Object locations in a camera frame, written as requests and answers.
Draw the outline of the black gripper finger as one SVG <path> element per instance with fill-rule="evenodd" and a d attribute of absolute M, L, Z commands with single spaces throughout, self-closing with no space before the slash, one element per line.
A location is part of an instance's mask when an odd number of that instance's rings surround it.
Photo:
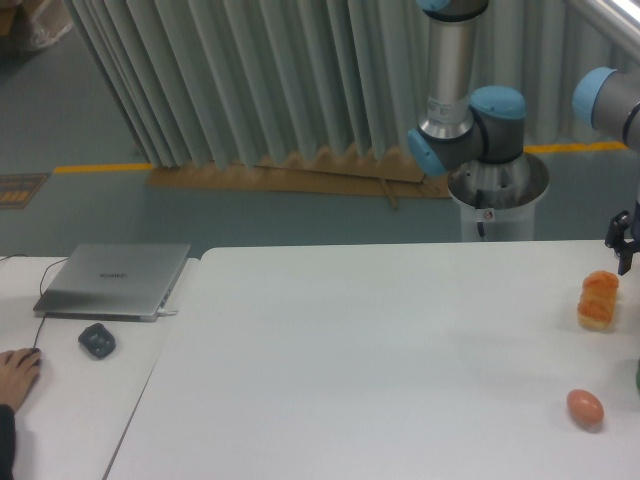
<path fill-rule="evenodd" d="M 605 246 L 612 249 L 618 259 L 617 274 L 620 276 L 625 275 L 632 266 L 633 243 L 625 239 L 629 228 L 629 212 L 623 210 L 610 220 L 604 240 Z"/>

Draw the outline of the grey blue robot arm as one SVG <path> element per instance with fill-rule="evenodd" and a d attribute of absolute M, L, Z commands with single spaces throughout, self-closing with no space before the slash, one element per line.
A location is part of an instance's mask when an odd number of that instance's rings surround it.
<path fill-rule="evenodd" d="M 567 1 L 626 52 L 639 48 L 639 13 L 623 1 Z M 429 176 L 447 174 L 465 242 L 533 239 L 536 203 L 549 186 L 545 164 L 524 152 L 526 104 L 510 87 L 486 86 L 469 96 L 477 19 L 489 1 L 416 1 L 430 20 L 429 96 L 426 114 L 407 133 L 409 149 Z M 577 84 L 578 119 L 639 154 L 639 72 L 608 67 Z M 639 255 L 639 186 L 635 211 L 609 223 L 604 243 L 618 258 L 618 273 Z"/>

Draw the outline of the black sleeve forearm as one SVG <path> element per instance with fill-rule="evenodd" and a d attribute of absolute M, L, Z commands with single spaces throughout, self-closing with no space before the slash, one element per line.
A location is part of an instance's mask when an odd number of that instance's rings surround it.
<path fill-rule="evenodd" d="M 1 480 L 13 480 L 16 453 L 15 414 L 6 404 L 1 405 L 0 424 Z"/>

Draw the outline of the person's hand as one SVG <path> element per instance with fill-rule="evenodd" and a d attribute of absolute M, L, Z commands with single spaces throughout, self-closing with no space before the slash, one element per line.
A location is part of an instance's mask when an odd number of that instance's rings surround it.
<path fill-rule="evenodd" d="M 14 413 L 19 411 L 40 376 L 41 366 L 30 367 L 32 349 L 23 348 L 1 353 L 1 405 L 8 405 Z"/>

